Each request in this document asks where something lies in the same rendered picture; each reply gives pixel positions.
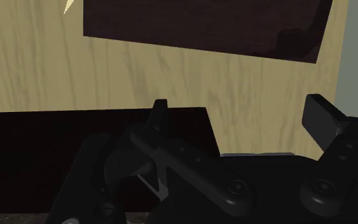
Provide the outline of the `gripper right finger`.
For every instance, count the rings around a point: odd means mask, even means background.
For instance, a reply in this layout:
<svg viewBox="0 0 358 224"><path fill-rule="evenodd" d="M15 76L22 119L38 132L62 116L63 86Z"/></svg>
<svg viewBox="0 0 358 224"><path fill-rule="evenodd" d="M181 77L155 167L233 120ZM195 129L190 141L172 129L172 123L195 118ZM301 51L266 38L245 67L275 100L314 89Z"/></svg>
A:
<svg viewBox="0 0 358 224"><path fill-rule="evenodd" d="M300 200L314 214L337 216L358 186L358 117L308 94L301 122L323 154L302 182Z"/></svg>

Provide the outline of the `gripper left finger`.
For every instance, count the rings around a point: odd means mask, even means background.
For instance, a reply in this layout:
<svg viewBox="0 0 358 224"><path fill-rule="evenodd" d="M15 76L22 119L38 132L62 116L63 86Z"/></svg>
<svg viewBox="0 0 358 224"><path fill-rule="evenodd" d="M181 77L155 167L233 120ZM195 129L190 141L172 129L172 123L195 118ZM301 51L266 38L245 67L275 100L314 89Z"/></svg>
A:
<svg viewBox="0 0 358 224"><path fill-rule="evenodd" d="M255 199L249 181L183 141L167 138L167 111L167 100L158 99L147 122L130 125L119 141L108 134L86 138L45 224L127 224L119 198L122 181L138 177L164 204L175 195L169 169L228 216L251 214Z"/></svg>

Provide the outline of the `dark robot stand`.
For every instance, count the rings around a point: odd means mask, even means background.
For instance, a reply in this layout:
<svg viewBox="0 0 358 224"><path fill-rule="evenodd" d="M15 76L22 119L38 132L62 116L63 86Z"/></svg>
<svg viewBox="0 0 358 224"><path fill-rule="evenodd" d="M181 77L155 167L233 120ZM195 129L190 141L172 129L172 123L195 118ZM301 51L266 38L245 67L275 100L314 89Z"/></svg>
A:
<svg viewBox="0 0 358 224"><path fill-rule="evenodd" d="M83 0L83 34L316 63L333 0Z"/></svg>

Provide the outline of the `black cabinet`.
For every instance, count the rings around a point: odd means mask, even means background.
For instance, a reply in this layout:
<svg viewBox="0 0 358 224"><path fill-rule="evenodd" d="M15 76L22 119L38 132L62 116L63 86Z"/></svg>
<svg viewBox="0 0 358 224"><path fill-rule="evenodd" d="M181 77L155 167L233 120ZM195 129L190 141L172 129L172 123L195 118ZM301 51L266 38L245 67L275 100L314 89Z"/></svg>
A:
<svg viewBox="0 0 358 224"><path fill-rule="evenodd" d="M145 123L151 109L0 113L0 213L48 213L84 139ZM170 108L169 137L210 158L220 156L206 108ZM149 212L157 197L137 177L122 182L117 201L127 212Z"/></svg>

